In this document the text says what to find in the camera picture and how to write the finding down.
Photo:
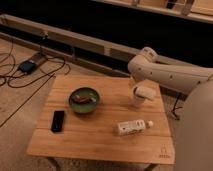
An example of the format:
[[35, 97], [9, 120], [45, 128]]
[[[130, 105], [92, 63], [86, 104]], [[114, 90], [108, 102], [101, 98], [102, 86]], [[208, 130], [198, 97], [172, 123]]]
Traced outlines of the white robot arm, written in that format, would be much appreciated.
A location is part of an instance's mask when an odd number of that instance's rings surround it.
[[213, 68], [158, 64], [144, 47], [128, 63], [131, 76], [187, 95], [179, 121], [174, 171], [213, 171]]

